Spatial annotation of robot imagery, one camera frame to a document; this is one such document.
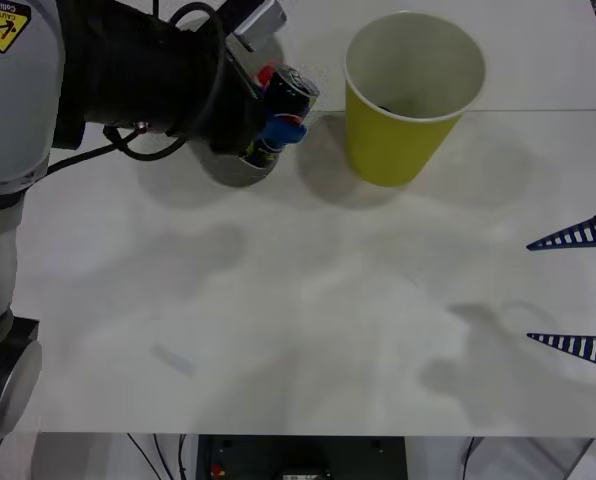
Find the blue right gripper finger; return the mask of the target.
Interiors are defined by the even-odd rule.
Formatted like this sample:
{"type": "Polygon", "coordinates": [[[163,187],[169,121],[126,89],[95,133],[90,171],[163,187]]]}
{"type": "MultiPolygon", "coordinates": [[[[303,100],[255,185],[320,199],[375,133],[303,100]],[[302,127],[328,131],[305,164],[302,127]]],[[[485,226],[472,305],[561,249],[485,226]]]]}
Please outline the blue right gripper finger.
{"type": "Polygon", "coordinates": [[[596,215],[554,232],[526,246],[528,251],[596,248],[596,215]]]}
{"type": "Polygon", "coordinates": [[[596,365],[596,336],[527,333],[526,337],[596,365]]]}

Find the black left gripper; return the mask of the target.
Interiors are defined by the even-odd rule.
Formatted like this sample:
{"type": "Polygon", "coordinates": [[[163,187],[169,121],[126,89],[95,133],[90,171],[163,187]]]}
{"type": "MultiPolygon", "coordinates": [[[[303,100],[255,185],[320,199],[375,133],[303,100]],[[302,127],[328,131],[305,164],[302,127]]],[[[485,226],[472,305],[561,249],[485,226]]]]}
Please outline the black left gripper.
{"type": "Polygon", "coordinates": [[[266,114],[265,95],[272,95],[279,85],[278,63],[263,65],[255,81],[230,52],[217,98],[207,120],[197,131],[197,139],[219,155],[240,155],[256,138],[266,149],[281,151],[299,143],[307,126],[295,116],[266,114]]]}

